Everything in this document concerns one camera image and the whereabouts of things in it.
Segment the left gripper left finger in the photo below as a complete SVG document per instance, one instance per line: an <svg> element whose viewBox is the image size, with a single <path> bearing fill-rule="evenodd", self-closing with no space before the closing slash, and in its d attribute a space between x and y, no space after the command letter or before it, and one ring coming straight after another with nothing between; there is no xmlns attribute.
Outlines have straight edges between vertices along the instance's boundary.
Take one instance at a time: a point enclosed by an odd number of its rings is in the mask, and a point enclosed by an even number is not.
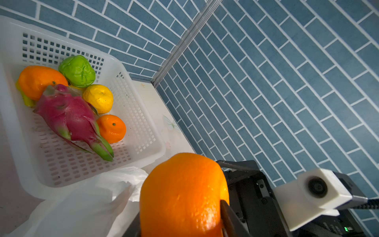
<svg viewBox="0 0 379 237"><path fill-rule="evenodd" d="M140 213L136 215L122 237L141 237Z"/></svg>

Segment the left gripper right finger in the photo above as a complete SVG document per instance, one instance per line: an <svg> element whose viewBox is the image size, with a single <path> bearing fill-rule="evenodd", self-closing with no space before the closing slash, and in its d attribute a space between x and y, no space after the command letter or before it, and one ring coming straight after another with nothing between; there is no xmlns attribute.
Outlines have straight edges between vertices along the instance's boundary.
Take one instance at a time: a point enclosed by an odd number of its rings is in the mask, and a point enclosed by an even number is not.
<svg viewBox="0 0 379 237"><path fill-rule="evenodd" d="M220 201L220 209L224 225L223 233L226 237L250 237L249 232L225 200Z"/></svg>

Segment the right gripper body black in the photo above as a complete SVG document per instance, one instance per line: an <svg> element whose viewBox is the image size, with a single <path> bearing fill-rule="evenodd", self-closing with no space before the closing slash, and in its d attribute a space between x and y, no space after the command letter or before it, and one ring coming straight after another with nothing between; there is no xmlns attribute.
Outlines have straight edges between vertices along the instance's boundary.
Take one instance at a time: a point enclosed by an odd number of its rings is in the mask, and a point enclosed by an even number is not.
<svg viewBox="0 0 379 237"><path fill-rule="evenodd" d="M226 201L251 237L290 237L284 216L269 182L255 161L217 161L227 168Z"/></svg>

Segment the white plastic bag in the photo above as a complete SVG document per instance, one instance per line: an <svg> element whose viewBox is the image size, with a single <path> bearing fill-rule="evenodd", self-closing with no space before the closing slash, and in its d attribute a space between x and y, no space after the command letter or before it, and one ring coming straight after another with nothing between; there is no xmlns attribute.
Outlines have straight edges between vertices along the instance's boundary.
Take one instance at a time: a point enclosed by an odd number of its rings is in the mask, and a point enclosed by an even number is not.
<svg viewBox="0 0 379 237"><path fill-rule="evenodd" d="M10 237L121 237L139 212L148 174L118 168L83 181L67 194L39 204Z"/></svg>

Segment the large orange fruit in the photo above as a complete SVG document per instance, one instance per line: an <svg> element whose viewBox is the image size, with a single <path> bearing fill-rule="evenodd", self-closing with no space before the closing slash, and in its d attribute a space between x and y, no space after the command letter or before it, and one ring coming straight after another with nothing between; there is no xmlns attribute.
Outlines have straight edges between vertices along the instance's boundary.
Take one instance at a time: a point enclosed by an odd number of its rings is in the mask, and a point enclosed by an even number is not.
<svg viewBox="0 0 379 237"><path fill-rule="evenodd" d="M227 181L212 159L178 153L148 175L140 193L143 237L221 237Z"/></svg>

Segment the pink dragon fruit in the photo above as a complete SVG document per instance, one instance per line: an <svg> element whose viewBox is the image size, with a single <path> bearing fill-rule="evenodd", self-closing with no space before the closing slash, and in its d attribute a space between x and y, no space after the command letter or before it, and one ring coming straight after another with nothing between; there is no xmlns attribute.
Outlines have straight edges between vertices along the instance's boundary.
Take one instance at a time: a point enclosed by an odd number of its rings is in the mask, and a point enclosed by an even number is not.
<svg viewBox="0 0 379 237"><path fill-rule="evenodd" d="M82 141L103 160L113 161L113 149L101 136L96 122L96 109L71 88L47 86L33 112L40 115L51 130L70 146L91 153L74 143Z"/></svg>

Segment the yellow lemon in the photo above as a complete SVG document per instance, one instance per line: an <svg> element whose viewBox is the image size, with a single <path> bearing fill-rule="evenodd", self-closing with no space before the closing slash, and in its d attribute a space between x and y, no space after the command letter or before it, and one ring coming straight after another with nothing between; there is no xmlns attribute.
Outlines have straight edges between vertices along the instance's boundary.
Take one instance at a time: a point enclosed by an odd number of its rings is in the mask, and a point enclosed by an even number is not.
<svg viewBox="0 0 379 237"><path fill-rule="evenodd" d="M113 107L113 93L103 85L90 85L83 92L82 97L86 102L90 103L99 114L106 114L110 112Z"/></svg>

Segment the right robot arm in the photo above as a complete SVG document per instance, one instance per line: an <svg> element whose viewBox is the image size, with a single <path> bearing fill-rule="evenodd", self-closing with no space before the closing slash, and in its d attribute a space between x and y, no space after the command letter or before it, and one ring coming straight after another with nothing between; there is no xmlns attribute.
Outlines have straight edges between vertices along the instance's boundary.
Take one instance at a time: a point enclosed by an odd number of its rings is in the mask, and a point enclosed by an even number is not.
<svg viewBox="0 0 379 237"><path fill-rule="evenodd" d="M362 237L352 209L378 209L348 175L317 168L271 187L255 161L218 161L230 199L221 203L227 237Z"/></svg>

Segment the white plastic basket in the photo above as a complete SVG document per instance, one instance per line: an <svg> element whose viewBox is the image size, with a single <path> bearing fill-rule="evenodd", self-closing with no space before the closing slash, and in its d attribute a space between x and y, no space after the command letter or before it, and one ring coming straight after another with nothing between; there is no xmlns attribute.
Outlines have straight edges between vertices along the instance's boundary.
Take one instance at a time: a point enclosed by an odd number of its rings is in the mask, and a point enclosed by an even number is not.
<svg viewBox="0 0 379 237"><path fill-rule="evenodd" d="M1 17L1 116L20 183L50 199L164 142L124 66L93 47Z"/></svg>

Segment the yellow banana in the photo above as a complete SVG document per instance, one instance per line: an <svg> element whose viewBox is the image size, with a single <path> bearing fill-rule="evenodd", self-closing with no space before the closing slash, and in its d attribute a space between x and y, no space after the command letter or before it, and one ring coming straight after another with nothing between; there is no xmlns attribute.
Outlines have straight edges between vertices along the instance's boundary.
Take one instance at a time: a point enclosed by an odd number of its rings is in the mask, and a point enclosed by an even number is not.
<svg viewBox="0 0 379 237"><path fill-rule="evenodd" d="M32 99L30 99L29 97L26 96L26 94L22 91L19 83L16 83L15 85L16 85L17 90L21 93L24 104L27 107L34 108L36 105L35 101L33 101Z"/></svg>

